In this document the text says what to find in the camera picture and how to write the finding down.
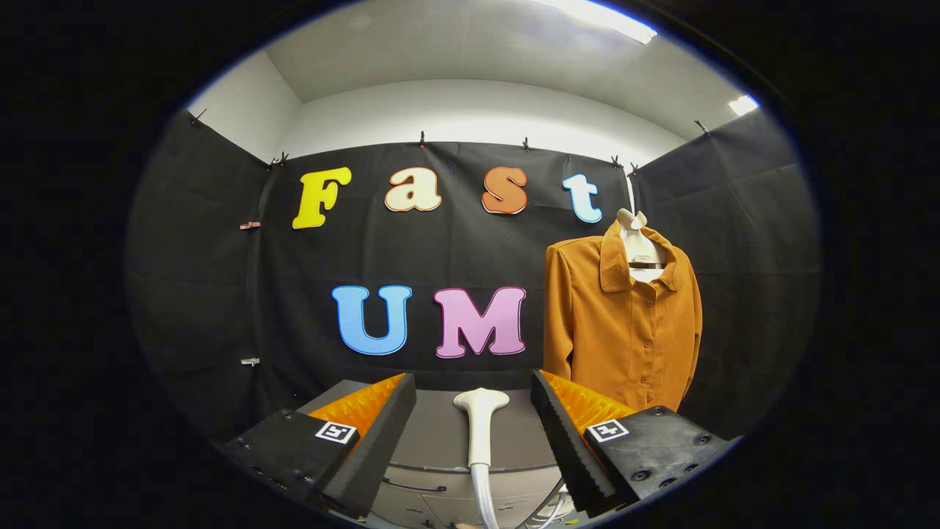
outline white tag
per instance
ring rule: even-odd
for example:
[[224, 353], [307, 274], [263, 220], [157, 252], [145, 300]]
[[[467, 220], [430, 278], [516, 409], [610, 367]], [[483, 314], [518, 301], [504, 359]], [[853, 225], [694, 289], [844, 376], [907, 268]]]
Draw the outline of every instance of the white tag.
[[591, 426], [588, 428], [588, 430], [594, 436], [594, 439], [596, 439], [597, 442], [610, 441], [630, 433], [627, 431], [627, 428], [624, 428], [623, 425], [616, 419], [607, 421], [606, 423], [600, 423], [599, 425]]
[[319, 437], [325, 441], [346, 444], [349, 442], [350, 437], [353, 436], [354, 431], [355, 426], [341, 425], [340, 423], [331, 423], [327, 421], [326, 424], [323, 425], [323, 428], [320, 428], [320, 431], [317, 432], [316, 437]]

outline shirt sleeve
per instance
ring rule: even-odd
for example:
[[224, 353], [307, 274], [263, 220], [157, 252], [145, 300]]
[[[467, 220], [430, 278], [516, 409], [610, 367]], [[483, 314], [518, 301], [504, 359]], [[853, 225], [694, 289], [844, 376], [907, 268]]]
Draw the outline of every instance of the shirt sleeve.
[[571, 355], [574, 346], [572, 275], [568, 262], [558, 248], [548, 247], [545, 251], [544, 293], [544, 370], [571, 380]]
[[689, 387], [692, 385], [692, 377], [696, 373], [696, 366], [698, 365], [698, 346], [701, 344], [702, 337], [702, 299], [701, 295], [698, 292], [698, 280], [696, 280], [695, 270], [692, 269], [692, 265], [689, 264], [689, 275], [691, 276], [692, 284], [692, 304], [693, 312], [695, 314], [695, 345], [692, 350], [692, 367], [689, 369], [689, 379], [685, 382], [685, 391], [682, 392], [682, 398], [685, 398], [685, 395], [689, 393]]

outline letter u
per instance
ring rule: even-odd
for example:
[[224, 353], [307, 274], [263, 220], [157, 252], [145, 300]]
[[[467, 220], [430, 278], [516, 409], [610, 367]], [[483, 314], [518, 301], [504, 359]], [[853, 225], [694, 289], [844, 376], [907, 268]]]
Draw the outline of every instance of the letter u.
[[408, 322], [405, 318], [405, 300], [412, 291], [407, 286], [389, 285], [379, 289], [379, 297], [385, 300], [388, 314], [388, 334], [384, 338], [372, 338], [366, 333], [362, 303], [368, 298], [368, 288], [361, 286], [338, 286], [333, 289], [337, 301], [339, 335], [350, 349], [364, 355], [390, 355], [401, 349], [408, 338]]

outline gray table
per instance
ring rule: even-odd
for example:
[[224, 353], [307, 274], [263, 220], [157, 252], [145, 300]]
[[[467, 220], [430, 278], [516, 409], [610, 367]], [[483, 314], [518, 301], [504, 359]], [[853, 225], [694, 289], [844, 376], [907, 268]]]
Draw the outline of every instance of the gray table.
[[[343, 380], [297, 409], [309, 413], [368, 384]], [[454, 407], [461, 392], [417, 390], [415, 408], [392, 455], [391, 466], [433, 472], [469, 473], [469, 426], [466, 414]], [[556, 466], [529, 390], [508, 390], [509, 403], [493, 414], [491, 473], [518, 472]]]

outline black foam pad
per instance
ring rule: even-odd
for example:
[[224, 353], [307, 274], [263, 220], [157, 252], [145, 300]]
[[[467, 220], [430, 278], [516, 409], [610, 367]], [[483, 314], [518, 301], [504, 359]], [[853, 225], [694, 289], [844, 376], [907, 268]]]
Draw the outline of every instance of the black foam pad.
[[352, 426], [281, 409], [220, 450], [267, 486], [321, 506], [320, 490], [357, 441]]
[[415, 407], [415, 376], [406, 374], [375, 422], [323, 491], [330, 508], [353, 519], [366, 516]]
[[734, 443], [662, 406], [589, 426], [584, 438], [631, 501], [694, 475]]
[[545, 427], [574, 508], [594, 517], [623, 504], [617, 487], [590, 453], [548, 380], [538, 370], [533, 370], [532, 376], [532, 405]]

